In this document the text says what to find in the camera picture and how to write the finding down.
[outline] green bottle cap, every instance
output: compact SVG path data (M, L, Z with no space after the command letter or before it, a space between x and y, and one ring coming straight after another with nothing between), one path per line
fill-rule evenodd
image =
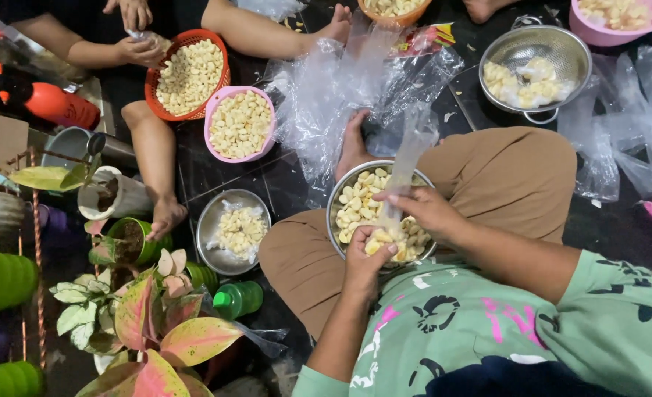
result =
M228 307L231 305L233 299L229 294L217 293L213 298L213 307Z

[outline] mint green shirt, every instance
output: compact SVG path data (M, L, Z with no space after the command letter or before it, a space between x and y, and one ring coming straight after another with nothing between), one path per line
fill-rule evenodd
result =
M293 397L425 394L486 356L561 361L586 382L652 396L652 275L583 251L556 306L463 261L423 261L384 285L350 383L304 366Z

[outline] stainless steel colander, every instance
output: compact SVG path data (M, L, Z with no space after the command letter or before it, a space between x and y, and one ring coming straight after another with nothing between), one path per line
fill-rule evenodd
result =
M482 78L482 68L488 61L506 66L515 71L523 67L533 57L542 57L554 65L558 80L572 80L577 83L576 89L562 102L552 103L538 109L523 109L510 106L494 97ZM510 113L524 114L527 120L535 124L546 124L554 121L559 114L559 107L571 102L586 86L591 76L593 61L588 46L573 33L565 29L549 25L524 26L509 31L494 41L482 55L478 77L485 96L498 108ZM539 121L530 114L554 110L550 119Z

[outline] brown pants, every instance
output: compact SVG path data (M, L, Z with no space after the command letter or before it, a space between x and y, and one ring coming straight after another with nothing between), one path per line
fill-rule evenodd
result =
M576 163L559 134L512 127L449 136L428 149L417 168L472 221L561 243ZM258 256L269 283L318 339L345 273L328 237L326 210L278 222Z

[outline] hand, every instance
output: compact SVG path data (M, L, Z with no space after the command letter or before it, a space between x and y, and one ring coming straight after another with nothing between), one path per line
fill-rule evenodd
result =
M397 253L395 244L382 246L373 255L365 253L366 240L376 228L360 226L353 232L346 250L346 277L343 279L344 295L372 301L377 298L377 272Z
M103 13L112 13L118 4L126 31L143 31L147 25L152 23L152 12L149 10L147 0L108 0L108 4L103 8Z
M409 197L380 192L373 200L387 200L412 215L434 241L444 245L451 246L452 237L470 223L439 192L428 186L412 186Z
M158 68L159 62L164 58L161 47L153 40L135 42L132 37L126 37L115 48L120 54L123 64L135 64L147 68Z

